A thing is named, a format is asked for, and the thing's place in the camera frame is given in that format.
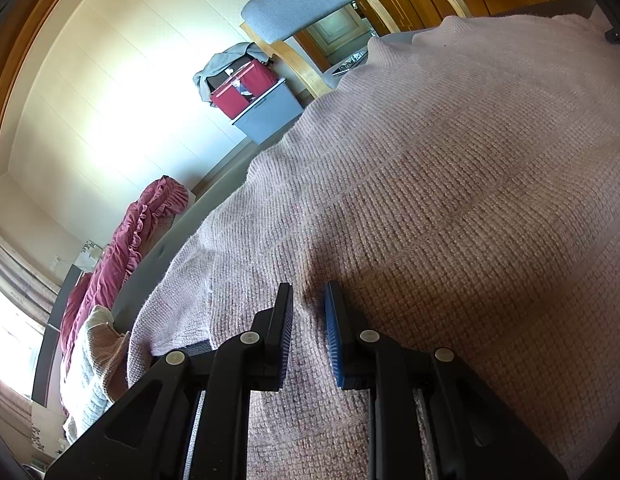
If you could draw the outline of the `grey cloth on box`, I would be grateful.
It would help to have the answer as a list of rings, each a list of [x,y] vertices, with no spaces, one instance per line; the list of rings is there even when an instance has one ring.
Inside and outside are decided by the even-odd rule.
[[[193,76],[200,99],[210,104],[211,93],[229,78],[226,71],[235,72],[252,60],[264,65],[270,62],[270,58],[254,42],[240,42],[214,54],[204,68]]]

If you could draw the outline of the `grey plastic bin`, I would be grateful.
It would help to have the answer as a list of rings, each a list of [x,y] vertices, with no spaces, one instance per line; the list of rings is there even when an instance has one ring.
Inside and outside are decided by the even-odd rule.
[[[303,111],[286,80],[281,78],[233,119],[232,125],[255,144],[263,144],[283,127],[294,122]]]

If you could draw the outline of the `white knit folded garment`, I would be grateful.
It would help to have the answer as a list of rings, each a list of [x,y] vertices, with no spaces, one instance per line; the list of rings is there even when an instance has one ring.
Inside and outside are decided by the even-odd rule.
[[[64,433],[74,443],[128,390],[130,333],[119,333],[112,312],[96,306],[81,326],[60,384],[67,412]]]

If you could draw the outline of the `pink ruffled bedding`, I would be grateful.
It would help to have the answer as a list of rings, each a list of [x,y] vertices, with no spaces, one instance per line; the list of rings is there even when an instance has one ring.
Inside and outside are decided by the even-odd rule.
[[[95,269],[83,274],[69,294],[60,323],[63,367],[69,367],[79,330],[92,309],[114,306],[118,292],[150,252],[150,241],[159,227],[183,214],[189,199],[187,188],[163,176],[128,206]]]

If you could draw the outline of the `red storage box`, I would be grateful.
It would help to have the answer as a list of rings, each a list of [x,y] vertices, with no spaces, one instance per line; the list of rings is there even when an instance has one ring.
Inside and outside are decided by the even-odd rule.
[[[226,117],[235,119],[277,82],[278,75],[275,72],[258,60],[252,60],[232,73],[211,93],[211,103]]]

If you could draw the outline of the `grey chair with wooden arms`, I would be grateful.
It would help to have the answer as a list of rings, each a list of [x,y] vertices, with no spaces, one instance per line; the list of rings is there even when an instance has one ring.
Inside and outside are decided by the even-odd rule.
[[[356,17],[353,5],[359,0],[249,0],[240,15],[242,29],[269,55],[283,62],[304,84],[310,96],[318,98],[331,92],[337,84],[334,68],[317,70],[286,41],[315,29],[325,30],[327,37],[317,36],[321,47],[339,49],[351,41],[368,36],[371,27]],[[361,0],[376,15],[388,32],[397,35],[399,25],[382,0]],[[460,18],[470,16],[464,0],[446,0]]]

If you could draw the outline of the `smartphone on chair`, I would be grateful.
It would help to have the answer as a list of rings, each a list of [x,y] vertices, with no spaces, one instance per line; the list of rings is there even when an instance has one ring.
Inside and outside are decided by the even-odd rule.
[[[338,63],[334,67],[332,74],[335,77],[340,77],[342,75],[345,75],[346,73],[350,72],[350,70],[353,70],[354,68],[357,68],[358,66],[363,65],[367,59],[368,59],[367,48],[356,51],[353,54],[350,54],[348,58],[345,58],[344,60],[342,60],[342,62]]]

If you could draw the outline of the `striped curtain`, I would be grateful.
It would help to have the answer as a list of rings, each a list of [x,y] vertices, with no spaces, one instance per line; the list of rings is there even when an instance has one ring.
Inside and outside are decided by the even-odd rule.
[[[45,326],[60,286],[39,272],[0,235],[0,292],[28,318]]]

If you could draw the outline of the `pink knit sweater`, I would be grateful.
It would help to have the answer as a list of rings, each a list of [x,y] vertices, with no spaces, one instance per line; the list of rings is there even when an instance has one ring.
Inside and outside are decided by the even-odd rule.
[[[405,347],[455,351],[579,478],[620,423],[620,45],[578,15],[449,16],[306,108],[174,257],[127,375],[218,346],[294,290],[287,376],[250,398],[253,479],[362,479],[324,285]]]

